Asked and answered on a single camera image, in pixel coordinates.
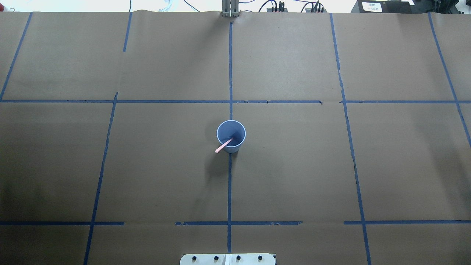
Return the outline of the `white mounting pillar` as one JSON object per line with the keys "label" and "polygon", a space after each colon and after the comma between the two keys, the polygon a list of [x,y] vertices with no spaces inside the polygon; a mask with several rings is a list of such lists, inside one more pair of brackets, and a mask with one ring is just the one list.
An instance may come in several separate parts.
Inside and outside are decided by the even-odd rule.
{"label": "white mounting pillar", "polygon": [[276,265],[275,254],[271,253],[213,253],[185,254],[180,265]]}

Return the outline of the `aluminium frame post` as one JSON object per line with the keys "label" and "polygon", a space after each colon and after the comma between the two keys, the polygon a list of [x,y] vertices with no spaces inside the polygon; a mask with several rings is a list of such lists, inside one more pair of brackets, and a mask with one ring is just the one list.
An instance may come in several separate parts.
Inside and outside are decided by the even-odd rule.
{"label": "aluminium frame post", "polygon": [[222,17],[239,17],[239,0],[222,0]]}

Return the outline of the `black power box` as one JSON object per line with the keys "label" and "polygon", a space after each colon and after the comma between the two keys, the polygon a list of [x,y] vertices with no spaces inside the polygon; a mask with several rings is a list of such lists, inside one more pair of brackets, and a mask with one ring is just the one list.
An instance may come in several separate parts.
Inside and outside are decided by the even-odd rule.
{"label": "black power box", "polygon": [[350,13],[412,14],[408,1],[357,0]]}

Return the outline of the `blue ribbed plastic cup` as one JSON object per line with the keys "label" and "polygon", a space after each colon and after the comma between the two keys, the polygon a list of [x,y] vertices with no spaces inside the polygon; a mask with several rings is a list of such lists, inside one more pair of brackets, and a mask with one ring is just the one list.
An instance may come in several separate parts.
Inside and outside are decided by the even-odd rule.
{"label": "blue ribbed plastic cup", "polygon": [[236,153],[245,141],[246,129],[239,121],[227,120],[218,126],[216,137],[220,145],[232,139],[223,150],[227,153]]}

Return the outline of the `pink chopstick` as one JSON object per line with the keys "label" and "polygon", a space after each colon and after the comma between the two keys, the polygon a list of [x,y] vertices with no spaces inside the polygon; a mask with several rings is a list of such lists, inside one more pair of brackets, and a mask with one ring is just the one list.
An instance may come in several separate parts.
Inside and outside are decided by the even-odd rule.
{"label": "pink chopstick", "polygon": [[230,138],[229,140],[227,140],[226,142],[222,143],[216,150],[215,150],[215,153],[219,153],[222,149],[225,148],[225,146],[227,146],[227,144],[229,144],[231,141],[233,141],[233,137]]}

